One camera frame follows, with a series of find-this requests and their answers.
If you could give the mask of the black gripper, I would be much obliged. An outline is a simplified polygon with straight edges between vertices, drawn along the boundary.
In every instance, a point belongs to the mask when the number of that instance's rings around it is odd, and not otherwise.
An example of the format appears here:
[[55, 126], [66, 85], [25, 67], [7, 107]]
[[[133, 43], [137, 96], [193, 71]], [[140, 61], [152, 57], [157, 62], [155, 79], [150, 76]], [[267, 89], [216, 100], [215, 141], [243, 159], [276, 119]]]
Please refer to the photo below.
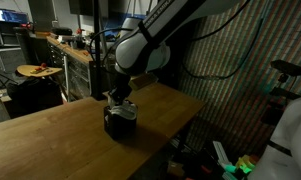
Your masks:
[[126, 74], [117, 73], [114, 84], [108, 92], [108, 104], [110, 107], [121, 105], [130, 95], [132, 88], [129, 86], [131, 77]]

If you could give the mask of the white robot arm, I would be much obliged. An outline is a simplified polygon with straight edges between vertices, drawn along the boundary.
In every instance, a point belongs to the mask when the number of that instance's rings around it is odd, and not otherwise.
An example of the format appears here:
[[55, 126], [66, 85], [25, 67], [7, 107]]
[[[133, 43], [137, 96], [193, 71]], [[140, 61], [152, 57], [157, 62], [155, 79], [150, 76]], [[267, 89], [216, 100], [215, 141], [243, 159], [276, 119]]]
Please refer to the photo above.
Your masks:
[[[240, 0], [161, 0], [150, 14], [117, 42], [116, 82], [108, 103], [137, 117], [128, 104], [132, 76], [159, 69], [170, 59], [165, 41], [186, 23], [225, 12]], [[248, 180], [301, 180], [301, 97], [288, 104], [261, 159]]]

